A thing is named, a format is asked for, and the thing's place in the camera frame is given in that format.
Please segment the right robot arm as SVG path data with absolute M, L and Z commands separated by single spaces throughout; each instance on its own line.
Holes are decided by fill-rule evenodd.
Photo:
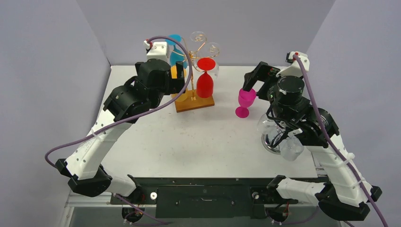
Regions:
M 259 98 L 269 102 L 259 121 L 262 134 L 273 139 L 268 145 L 288 160 L 304 150 L 311 152 L 324 169 L 328 181 L 308 182 L 284 175 L 267 186 L 267 197 L 285 203 L 302 201 L 317 206 L 337 221 L 363 221 L 375 206 L 382 190 L 366 181 L 354 164 L 354 154 L 345 149 L 333 117 L 317 106 L 310 90 L 306 70 L 285 74 L 283 70 L 260 62 L 244 75 L 240 98 Z

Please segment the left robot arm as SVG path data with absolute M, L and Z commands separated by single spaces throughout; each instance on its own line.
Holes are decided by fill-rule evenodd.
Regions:
M 77 194 L 96 197 L 116 193 L 128 203 L 140 200 L 141 190 L 131 175 L 117 176 L 106 170 L 102 161 L 122 134 L 150 110 L 160 109 L 165 95 L 178 94 L 185 85 L 184 67 L 171 66 L 160 59 L 137 62 L 137 74 L 112 90 L 87 135 L 87 140 L 66 159 L 57 160 L 60 174 L 69 177 L 68 186 Z

